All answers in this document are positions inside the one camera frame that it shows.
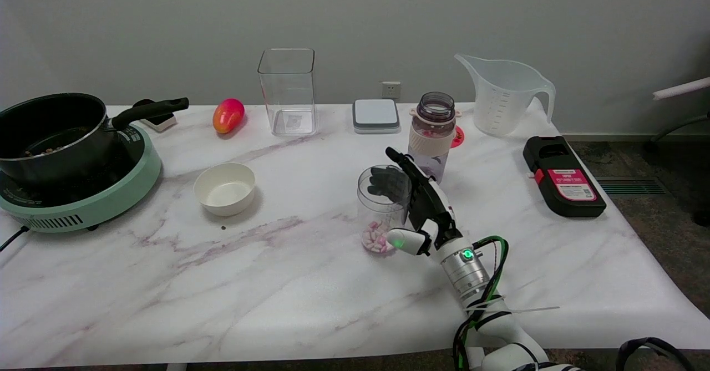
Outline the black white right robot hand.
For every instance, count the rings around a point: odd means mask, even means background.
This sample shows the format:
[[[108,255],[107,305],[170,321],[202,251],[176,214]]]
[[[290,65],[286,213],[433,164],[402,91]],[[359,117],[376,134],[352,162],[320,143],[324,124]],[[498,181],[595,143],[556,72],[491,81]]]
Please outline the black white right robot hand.
[[[447,242],[462,238],[453,208],[436,179],[426,176],[410,155],[393,147],[386,147],[385,154],[394,164],[372,167],[366,192],[385,197],[403,210],[402,221],[411,225],[410,229],[389,228],[384,235],[387,246],[429,256]]]

